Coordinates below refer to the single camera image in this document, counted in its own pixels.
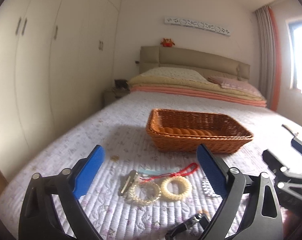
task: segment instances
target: stuffed toy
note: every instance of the stuffed toy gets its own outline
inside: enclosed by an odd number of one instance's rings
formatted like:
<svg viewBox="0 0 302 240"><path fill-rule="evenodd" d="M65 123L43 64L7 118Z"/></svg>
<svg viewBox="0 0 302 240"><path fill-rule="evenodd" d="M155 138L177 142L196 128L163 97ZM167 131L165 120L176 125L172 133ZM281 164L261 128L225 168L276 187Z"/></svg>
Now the stuffed toy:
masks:
<svg viewBox="0 0 302 240"><path fill-rule="evenodd" d="M169 47L171 48L174 44L174 42L171 40L171 39L166 39L166 38L163 38L161 40L161 43L160 43L163 47Z"/></svg>

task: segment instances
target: white wardrobe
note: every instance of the white wardrobe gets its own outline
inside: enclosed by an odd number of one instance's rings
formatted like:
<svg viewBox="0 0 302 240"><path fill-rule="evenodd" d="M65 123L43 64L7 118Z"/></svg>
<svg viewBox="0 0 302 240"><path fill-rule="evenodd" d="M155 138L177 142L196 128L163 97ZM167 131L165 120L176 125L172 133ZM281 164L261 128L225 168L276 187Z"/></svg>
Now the white wardrobe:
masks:
<svg viewBox="0 0 302 240"><path fill-rule="evenodd" d="M0 171L10 180L102 108L121 0L5 0L0 7Z"/></svg>

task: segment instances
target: blue gripper pad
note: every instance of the blue gripper pad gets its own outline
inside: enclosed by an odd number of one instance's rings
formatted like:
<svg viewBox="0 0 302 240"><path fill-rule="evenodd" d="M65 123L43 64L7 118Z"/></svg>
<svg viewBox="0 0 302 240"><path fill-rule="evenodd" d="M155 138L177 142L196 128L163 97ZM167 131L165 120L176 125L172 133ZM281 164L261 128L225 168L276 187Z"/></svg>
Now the blue gripper pad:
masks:
<svg viewBox="0 0 302 240"><path fill-rule="evenodd" d="M196 150L196 157L214 192L225 198L228 195L226 177L202 144Z"/></svg>
<svg viewBox="0 0 302 240"><path fill-rule="evenodd" d="M95 175L104 162L104 157L104 148L100 145L97 145L88 156L89 159L87 160L86 164L75 177L73 194L76 199L79 199L88 192Z"/></svg>

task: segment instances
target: wicker basket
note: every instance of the wicker basket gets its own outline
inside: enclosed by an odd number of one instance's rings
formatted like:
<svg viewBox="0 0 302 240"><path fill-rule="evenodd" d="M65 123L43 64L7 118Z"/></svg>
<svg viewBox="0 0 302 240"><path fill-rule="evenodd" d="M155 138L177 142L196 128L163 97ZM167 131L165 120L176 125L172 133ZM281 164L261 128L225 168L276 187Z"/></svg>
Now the wicker basket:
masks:
<svg viewBox="0 0 302 240"><path fill-rule="evenodd" d="M225 114L152 109L146 127L160 151L195 153L204 143L213 153L235 153L253 135Z"/></svg>

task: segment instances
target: quilted bedspread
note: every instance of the quilted bedspread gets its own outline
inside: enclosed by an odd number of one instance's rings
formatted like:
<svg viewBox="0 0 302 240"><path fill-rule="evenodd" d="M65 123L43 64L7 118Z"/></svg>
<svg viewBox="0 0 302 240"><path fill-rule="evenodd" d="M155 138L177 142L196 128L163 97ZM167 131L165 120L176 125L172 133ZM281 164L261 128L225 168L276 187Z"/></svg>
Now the quilted bedspread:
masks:
<svg viewBox="0 0 302 240"><path fill-rule="evenodd" d="M254 134L253 141L233 155L221 156L229 167L238 167L243 173L270 173L261 157L267 148L291 170L302 170L302 156L291 148L292 136L281 124L289 125L300 134L302 128L268 109L183 95L133 92L54 141L20 171L0 197L0 219L8 230L18 238L21 205L33 173L56 175L63 168L73 167L79 159L87 157L96 144L104 147L105 162L88 193L79 202L103 239L164 239L168 229L196 213L208 211L212 217L221 198L208 196L203 191L205 174L202 169L186 177L193 190L192 195L184 201L160 199L150 206L141 207L118 196L123 177L133 169L166 170L184 168L197 162L194 154L162 153L154 147L145 131L152 108L223 113L239 121ZM73 235L57 196L54 196L54 202L65 232ZM245 201L239 208L229 234L237 230L244 205ZM196 225L186 234L196 237L201 232L201 227Z"/></svg>

